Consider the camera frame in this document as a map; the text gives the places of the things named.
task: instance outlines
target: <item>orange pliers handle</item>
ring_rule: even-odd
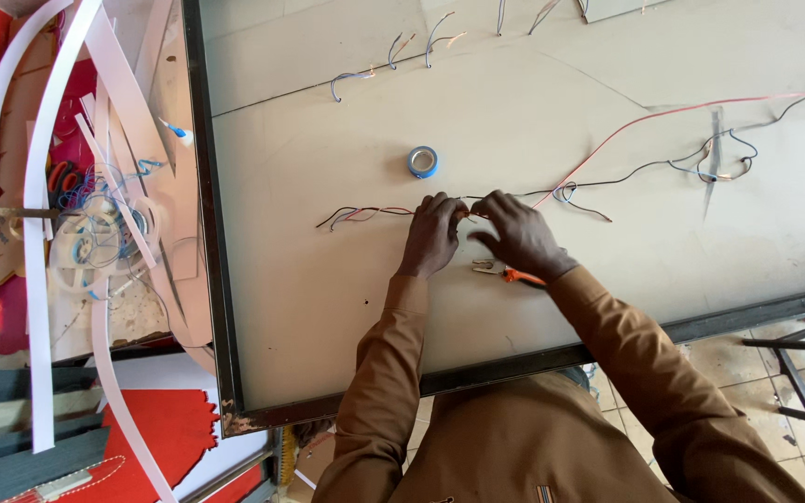
[[[536,286],[538,288],[545,288],[546,282],[525,272],[520,272],[517,269],[512,269],[509,267],[505,267],[505,270],[502,271],[502,278],[505,279],[506,283],[510,283],[511,281],[520,281],[522,283],[526,283],[531,286]]]

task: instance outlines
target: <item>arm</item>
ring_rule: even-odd
[[[493,192],[474,205],[500,239],[476,233],[498,258],[548,284],[548,293],[654,437],[674,489],[697,501],[805,501],[747,418],[696,371],[653,319],[613,298],[557,246],[539,212]]]
[[[386,501],[402,478],[420,397],[427,278],[452,259],[466,209],[441,192],[415,211],[381,320],[356,351],[356,375],[337,415],[334,461],[319,479],[314,502]]]

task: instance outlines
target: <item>brown sleeve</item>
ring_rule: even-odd
[[[696,501],[805,501],[744,413],[643,312],[579,266],[548,287],[632,413],[654,437],[666,479]]]
[[[428,281],[394,276],[381,320],[356,352],[356,376],[337,415],[334,461],[313,502],[386,501],[403,477],[420,397]]]

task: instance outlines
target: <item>blue tape roll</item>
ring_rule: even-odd
[[[415,147],[409,152],[406,162],[409,172],[418,178],[427,178],[437,172],[440,159],[431,147]]]

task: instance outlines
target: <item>person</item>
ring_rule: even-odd
[[[336,420],[334,461],[313,501],[803,501],[748,418],[696,371],[653,319],[613,298],[555,242],[542,215],[496,190],[473,205],[498,238],[479,240],[544,280],[558,309],[654,437],[661,483],[595,398],[559,372],[435,398],[403,476],[419,404],[428,279],[452,259],[461,200],[427,196],[415,211],[381,319],[360,341]]]

